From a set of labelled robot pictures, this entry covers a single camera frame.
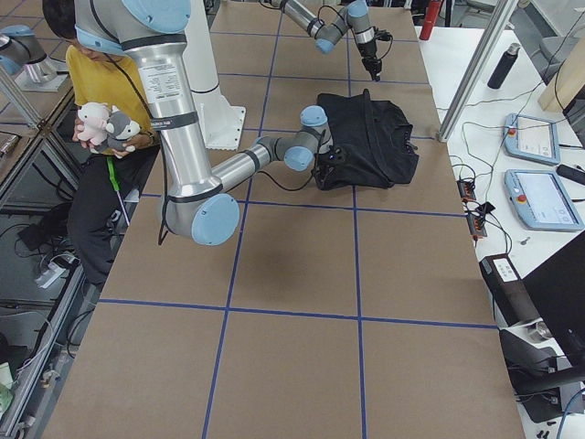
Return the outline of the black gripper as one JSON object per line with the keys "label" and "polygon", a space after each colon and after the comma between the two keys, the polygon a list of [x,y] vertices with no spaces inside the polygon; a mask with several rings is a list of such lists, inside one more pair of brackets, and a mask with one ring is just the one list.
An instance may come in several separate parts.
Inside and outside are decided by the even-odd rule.
{"label": "black gripper", "polygon": [[377,56],[377,41],[370,39],[366,42],[357,42],[357,50],[360,54],[364,69],[370,75],[371,80],[380,81],[382,70],[382,60]]}

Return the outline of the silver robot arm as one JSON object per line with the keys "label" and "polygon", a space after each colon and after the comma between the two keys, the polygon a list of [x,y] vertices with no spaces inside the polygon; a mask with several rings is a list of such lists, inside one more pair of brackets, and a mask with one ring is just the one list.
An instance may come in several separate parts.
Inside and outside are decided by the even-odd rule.
{"label": "silver robot arm", "polygon": [[333,143],[324,109],[301,113],[292,137],[261,137],[220,163],[209,163],[209,117],[197,112],[183,55],[199,56],[198,80],[215,79],[205,8],[196,1],[78,1],[80,44],[126,55],[137,66],[152,127],[160,134],[165,168],[161,226],[202,245],[227,241],[239,225],[239,204],[229,194],[273,161],[296,171],[314,165]]}
{"label": "silver robot arm", "polygon": [[370,22],[366,1],[353,1],[341,9],[335,9],[335,18],[326,23],[300,1],[264,1],[269,9],[278,9],[314,39],[315,46],[323,54],[330,53],[348,33],[353,35],[362,65],[371,80],[380,81],[384,56],[378,55],[378,41],[391,40],[389,32],[374,27]]}

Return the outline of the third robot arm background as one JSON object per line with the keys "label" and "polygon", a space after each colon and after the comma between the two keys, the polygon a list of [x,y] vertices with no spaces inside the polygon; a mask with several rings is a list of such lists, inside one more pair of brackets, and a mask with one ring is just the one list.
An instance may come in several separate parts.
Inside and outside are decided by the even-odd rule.
{"label": "third robot arm background", "polygon": [[1,29],[1,68],[31,91],[55,91],[69,74],[67,64],[51,58],[25,25]]}

